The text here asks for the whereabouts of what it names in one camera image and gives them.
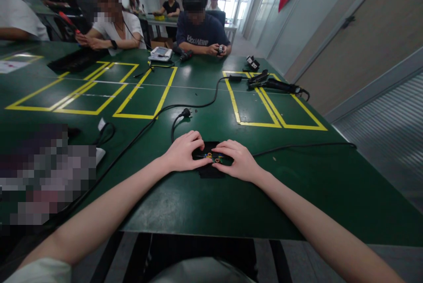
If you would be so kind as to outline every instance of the red tool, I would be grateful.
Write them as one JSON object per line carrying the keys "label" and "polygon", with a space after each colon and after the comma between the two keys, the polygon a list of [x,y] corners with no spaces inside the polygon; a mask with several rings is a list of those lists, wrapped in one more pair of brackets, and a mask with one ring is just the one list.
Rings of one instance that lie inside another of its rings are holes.
{"label": "red tool", "polygon": [[65,15],[62,11],[59,11],[59,16],[61,16],[63,20],[70,24],[70,26],[75,30],[76,34],[81,34],[81,31],[78,30],[76,25],[74,25],[74,23],[69,19],[67,15]]}

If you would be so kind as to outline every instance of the white device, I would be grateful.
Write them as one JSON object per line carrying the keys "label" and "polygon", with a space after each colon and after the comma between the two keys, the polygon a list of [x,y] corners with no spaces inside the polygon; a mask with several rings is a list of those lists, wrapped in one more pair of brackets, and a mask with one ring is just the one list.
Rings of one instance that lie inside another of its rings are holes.
{"label": "white device", "polygon": [[101,159],[104,157],[104,155],[106,154],[106,151],[104,151],[103,149],[100,148],[96,148],[96,166],[98,165],[98,163],[101,161]]}
{"label": "white device", "polygon": [[172,50],[163,47],[156,47],[151,51],[151,56],[148,58],[153,61],[168,62],[171,59]]}

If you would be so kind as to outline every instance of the green workbench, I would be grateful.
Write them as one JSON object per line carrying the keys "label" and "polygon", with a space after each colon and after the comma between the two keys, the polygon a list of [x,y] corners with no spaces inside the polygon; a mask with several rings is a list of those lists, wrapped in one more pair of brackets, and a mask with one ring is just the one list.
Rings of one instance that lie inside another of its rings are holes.
{"label": "green workbench", "polygon": [[[77,48],[75,44],[42,43],[26,51],[34,55],[30,65],[0,75],[3,154],[12,152],[27,136],[23,132],[44,123],[80,128],[82,133],[73,144],[92,143],[103,117],[114,124],[116,134],[102,147],[106,155],[97,167],[100,176],[160,106],[207,103],[224,71],[229,75],[245,67],[241,57],[196,56],[178,62],[176,68],[155,68],[133,78],[148,69],[146,50],[107,56],[77,74],[57,75],[46,66]],[[265,59],[258,60],[262,69],[281,78]],[[171,124],[182,110],[161,114],[78,210],[163,154],[171,144]],[[175,136],[198,130],[205,141],[233,139],[252,153],[287,144],[345,141],[302,98],[271,90],[249,92],[245,81],[230,83],[230,90],[221,81],[216,102],[192,112],[191,119],[177,124]],[[292,148],[260,156],[257,162],[365,243],[423,246],[423,216],[353,148]],[[4,217],[13,204],[1,202],[0,207]],[[122,230],[304,239],[254,185],[229,176],[201,179],[197,172],[163,178],[136,205]]]}

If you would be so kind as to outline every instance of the white sleeve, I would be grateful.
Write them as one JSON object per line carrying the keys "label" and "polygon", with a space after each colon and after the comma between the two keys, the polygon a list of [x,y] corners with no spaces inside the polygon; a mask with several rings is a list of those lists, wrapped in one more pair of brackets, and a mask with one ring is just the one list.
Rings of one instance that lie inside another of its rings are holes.
{"label": "white sleeve", "polygon": [[132,34],[134,34],[135,32],[138,32],[142,36],[142,39],[144,39],[144,35],[142,34],[140,19],[136,15],[129,14],[129,20],[130,20],[130,24],[128,23],[128,27],[131,29]]}
{"label": "white sleeve", "polygon": [[72,268],[62,261],[43,258],[12,274],[4,283],[71,283]]}
{"label": "white sleeve", "polygon": [[93,29],[100,32],[104,39],[108,37],[105,24],[106,24],[106,19],[104,17],[104,13],[98,13],[96,17],[96,21],[93,24]]}

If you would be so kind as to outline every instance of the black electronic device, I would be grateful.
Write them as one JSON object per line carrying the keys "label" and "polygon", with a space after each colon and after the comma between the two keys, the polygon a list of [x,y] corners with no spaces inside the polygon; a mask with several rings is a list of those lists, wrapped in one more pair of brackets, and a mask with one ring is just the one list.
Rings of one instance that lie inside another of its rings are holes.
{"label": "black electronic device", "polygon": [[181,55],[180,60],[181,60],[181,62],[186,62],[186,61],[188,61],[189,59],[191,59],[193,55],[194,55],[194,52],[193,52],[192,50],[189,50],[189,51],[187,51],[187,52],[184,52],[184,53]]}
{"label": "black electronic device", "polygon": [[47,66],[55,72],[81,72],[108,54],[108,50],[94,51],[91,48],[82,48],[50,62]]}

